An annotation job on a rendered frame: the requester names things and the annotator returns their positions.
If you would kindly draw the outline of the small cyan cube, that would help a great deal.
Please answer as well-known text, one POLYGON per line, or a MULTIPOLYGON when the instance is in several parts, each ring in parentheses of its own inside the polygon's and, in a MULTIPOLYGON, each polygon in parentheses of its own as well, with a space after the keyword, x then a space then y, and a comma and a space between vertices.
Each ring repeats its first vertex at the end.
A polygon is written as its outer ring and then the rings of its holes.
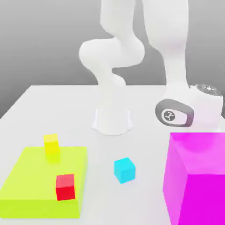
POLYGON ((130 158, 114 161, 114 175, 120 184, 132 181, 136 177, 136 166, 130 158))

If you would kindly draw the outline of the large magenta box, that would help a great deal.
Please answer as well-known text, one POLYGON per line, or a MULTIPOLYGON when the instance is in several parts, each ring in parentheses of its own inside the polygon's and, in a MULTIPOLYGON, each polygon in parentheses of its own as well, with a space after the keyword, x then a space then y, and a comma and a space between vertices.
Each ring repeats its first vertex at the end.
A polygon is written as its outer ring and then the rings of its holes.
POLYGON ((171 133, 163 194, 171 225, 225 225, 225 133, 171 133))

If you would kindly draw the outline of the large lime box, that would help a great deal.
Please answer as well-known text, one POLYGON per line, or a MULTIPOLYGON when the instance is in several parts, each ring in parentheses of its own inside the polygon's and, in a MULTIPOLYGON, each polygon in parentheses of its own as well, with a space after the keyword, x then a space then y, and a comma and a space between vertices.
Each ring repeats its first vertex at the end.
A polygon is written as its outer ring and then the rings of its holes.
POLYGON ((0 218, 79 218, 87 172, 87 148, 61 146, 49 159, 44 147, 25 147, 0 189, 0 218), (57 199, 57 176, 72 174, 75 198, 57 199))

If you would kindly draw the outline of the small yellow cube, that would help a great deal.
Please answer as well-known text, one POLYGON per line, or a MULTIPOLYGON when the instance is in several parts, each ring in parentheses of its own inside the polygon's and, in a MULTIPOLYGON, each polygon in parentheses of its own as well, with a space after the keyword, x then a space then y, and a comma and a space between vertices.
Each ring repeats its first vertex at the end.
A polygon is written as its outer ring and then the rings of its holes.
POLYGON ((60 148, 57 134, 44 135, 44 150, 45 150, 45 157, 48 162, 59 163, 60 148))

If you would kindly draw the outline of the small red cube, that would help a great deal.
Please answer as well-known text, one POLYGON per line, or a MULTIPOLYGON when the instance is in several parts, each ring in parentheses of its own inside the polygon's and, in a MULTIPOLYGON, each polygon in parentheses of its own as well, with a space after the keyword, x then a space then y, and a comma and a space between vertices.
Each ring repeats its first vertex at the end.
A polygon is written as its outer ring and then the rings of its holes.
POLYGON ((75 199, 74 174, 57 175, 55 189, 57 201, 75 199))

